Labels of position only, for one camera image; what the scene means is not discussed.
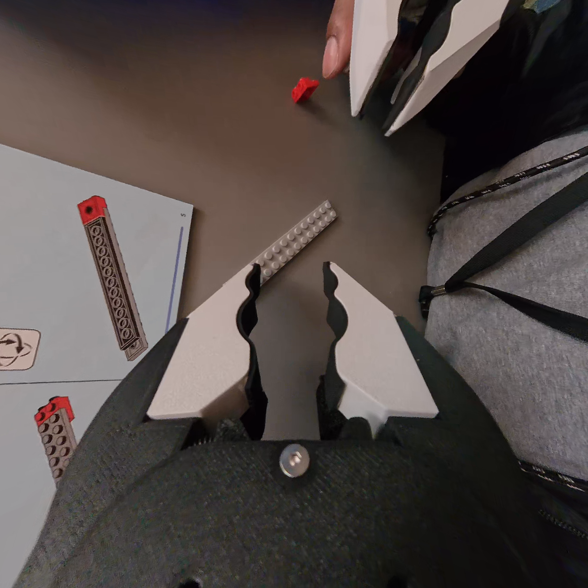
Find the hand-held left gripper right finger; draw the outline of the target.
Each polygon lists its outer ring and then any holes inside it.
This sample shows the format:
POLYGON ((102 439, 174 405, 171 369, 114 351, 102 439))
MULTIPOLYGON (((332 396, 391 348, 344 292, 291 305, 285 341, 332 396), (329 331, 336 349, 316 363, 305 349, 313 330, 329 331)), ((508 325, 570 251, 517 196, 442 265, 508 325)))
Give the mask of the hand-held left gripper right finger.
POLYGON ((334 341, 317 390, 320 438, 338 438, 356 417, 372 437, 390 417, 436 417, 394 313, 334 262, 322 270, 334 341))

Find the person's right forearm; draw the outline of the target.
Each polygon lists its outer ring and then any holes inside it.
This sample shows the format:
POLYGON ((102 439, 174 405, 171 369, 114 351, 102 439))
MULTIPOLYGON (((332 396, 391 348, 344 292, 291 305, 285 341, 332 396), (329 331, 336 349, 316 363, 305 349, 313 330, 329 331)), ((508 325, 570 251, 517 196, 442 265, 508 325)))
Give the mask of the person's right forearm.
POLYGON ((587 125, 587 1, 515 1, 424 110, 445 136, 440 196, 587 125))

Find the pale blue instruction booklet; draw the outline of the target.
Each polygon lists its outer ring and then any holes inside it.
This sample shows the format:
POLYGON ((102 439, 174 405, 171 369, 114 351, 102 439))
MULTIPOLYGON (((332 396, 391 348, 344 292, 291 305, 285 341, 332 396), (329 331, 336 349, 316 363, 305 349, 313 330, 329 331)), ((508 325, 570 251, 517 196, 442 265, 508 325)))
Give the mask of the pale blue instruction booklet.
POLYGON ((140 361, 117 341, 78 204, 105 199, 151 348, 176 322, 194 207, 1 145, 1 587, 56 490, 35 414, 68 398, 80 441, 140 361))

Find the long grey brick plate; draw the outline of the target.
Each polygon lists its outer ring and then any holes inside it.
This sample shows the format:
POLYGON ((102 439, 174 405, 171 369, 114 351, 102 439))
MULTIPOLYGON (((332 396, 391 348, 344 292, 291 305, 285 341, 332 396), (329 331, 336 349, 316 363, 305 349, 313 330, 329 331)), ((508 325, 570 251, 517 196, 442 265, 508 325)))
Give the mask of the long grey brick plate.
POLYGON ((260 266, 260 285, 268 282, 336 219, 337 212, 331 202, 326 200, 257 255, 251 263, 260 266))

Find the grey desk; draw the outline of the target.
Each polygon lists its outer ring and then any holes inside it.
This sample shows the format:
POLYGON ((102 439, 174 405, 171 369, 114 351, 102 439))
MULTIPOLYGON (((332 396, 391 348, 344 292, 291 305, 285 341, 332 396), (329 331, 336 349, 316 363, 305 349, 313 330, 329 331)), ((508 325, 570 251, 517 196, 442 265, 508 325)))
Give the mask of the grey desk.
POLYGON ((317 439, 334 261, 422 330, 443 140, 390 138, 319 79, 332 1, 1 1, 1 142, 195 208, 179 315, 328 199, 334 226, 264 285, 265 439, 317 439))

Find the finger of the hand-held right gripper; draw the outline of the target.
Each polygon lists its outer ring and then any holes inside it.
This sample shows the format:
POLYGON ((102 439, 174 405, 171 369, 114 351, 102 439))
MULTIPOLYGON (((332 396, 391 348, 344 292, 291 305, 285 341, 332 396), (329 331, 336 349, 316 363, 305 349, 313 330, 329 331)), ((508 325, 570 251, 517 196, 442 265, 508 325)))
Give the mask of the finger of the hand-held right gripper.
POLYGON ((509 1, 448 1, 393 92, 390 136, 425 108, 498 30, 509 1))
POLYGON ((349 62, 350 112, 358 117, 399 33, 407 1, 355 1, 349 62))

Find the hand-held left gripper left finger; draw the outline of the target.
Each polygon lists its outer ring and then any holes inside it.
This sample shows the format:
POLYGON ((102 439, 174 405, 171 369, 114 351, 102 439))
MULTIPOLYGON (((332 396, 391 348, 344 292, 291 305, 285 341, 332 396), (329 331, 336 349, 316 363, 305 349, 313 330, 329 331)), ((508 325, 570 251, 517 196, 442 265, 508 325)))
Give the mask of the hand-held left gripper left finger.
POLYGON ((250 338, 260 287, 261 267, 247 265, 190 313, 149 418, 198 417, 209 431, 234 419, 252 440, 262 438, 268 398, 250 338))

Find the small red brick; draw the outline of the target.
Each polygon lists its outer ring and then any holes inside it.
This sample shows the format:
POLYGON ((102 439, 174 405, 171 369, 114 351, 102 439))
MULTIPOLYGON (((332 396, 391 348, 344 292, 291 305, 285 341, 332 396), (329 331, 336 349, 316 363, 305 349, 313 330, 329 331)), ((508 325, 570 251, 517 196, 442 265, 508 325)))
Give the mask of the small red brick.
POLYGON ((310 99, 312 94, 319 87, 320 82, 310 77, 302 77, 291 91, 292 101, 295 104, 302 104, 310 99))

